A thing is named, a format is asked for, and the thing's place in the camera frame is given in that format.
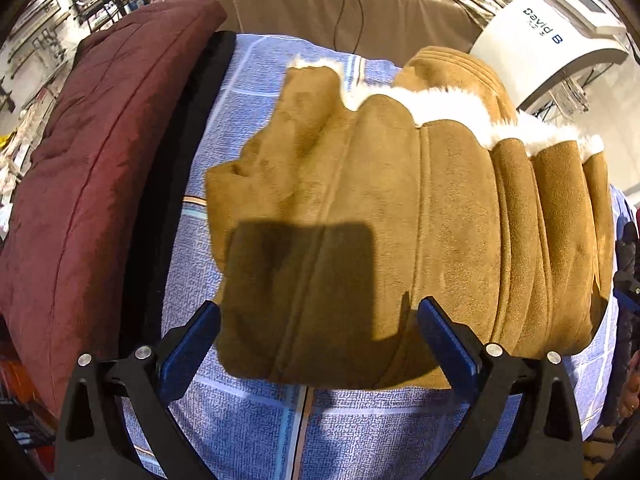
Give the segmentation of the person's right hand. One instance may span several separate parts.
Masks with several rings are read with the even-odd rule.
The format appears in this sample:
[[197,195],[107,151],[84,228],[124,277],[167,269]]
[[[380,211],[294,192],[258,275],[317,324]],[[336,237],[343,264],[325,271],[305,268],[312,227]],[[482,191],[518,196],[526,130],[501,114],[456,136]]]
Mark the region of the person's right hand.
[[618,414],[621,418],[628,418],[639,408],[639,356],[629,363],[626,382],[623,385],[618,402]]

